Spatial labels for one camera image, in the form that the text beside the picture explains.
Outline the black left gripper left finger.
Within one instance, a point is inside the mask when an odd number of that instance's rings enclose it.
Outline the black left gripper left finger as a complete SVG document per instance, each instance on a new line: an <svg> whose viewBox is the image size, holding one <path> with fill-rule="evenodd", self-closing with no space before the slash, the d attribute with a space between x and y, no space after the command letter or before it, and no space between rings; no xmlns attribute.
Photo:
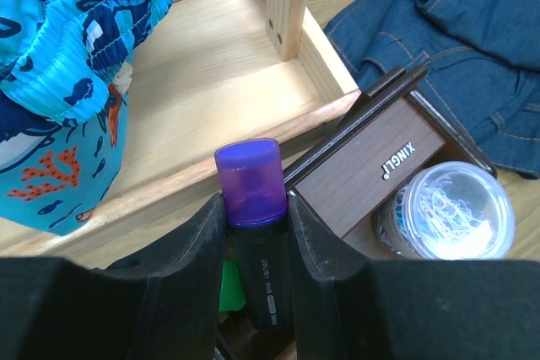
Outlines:
<svg viewBox="0 0 540 360"><path fill-rule="evenodd" d="M224 202L105 269L54 256L1 261L4 359L210 359Z"/></svg>

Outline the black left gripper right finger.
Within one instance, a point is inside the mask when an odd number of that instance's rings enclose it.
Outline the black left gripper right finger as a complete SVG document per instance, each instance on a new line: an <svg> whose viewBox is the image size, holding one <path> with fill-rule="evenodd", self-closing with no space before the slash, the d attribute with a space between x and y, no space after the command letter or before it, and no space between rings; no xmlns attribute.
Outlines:
<svg viewBox="0 0 540 360"><path fill-rule="evenodd" d="M536 359L536 261L371 259L289 198L300 359Z"/></svg>

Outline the black highlighter green cap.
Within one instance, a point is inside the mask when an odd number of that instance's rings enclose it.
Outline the black highlighter green cap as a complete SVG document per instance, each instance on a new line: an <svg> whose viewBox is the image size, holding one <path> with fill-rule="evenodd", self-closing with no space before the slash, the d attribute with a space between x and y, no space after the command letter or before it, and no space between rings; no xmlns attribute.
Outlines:
<svg viewBox="0 0 540 360"><path fill-rule="evenodd" d="M222 270L219 311L237 312L242 310L245 305L246 297L236 262L232 259L225 259Z"/></svg>

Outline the clear paper clip jar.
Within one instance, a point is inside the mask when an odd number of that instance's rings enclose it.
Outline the clear paper clip jar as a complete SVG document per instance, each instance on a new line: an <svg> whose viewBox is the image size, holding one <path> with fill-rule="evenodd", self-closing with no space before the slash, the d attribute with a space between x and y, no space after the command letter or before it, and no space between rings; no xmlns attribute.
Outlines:
<svg viewBox="0 0 540 360"><path fill-rule="evenodd" d="M478 166L449 161L420 171L374 213L375 234L408 259L507 256L516 220L504 187Z"/></svg>

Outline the black highlighter purple cap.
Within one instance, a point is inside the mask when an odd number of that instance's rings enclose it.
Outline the black highlighter purple cap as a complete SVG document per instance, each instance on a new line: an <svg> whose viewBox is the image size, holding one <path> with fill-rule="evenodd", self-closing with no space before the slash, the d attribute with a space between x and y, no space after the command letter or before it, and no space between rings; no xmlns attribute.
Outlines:
<svg viewBox="0 0 540 360"><path fill-rule="evenodd" d="M258 330L293 324L289 204L279 142L255 138L214 153L230 241Z"/></svg>

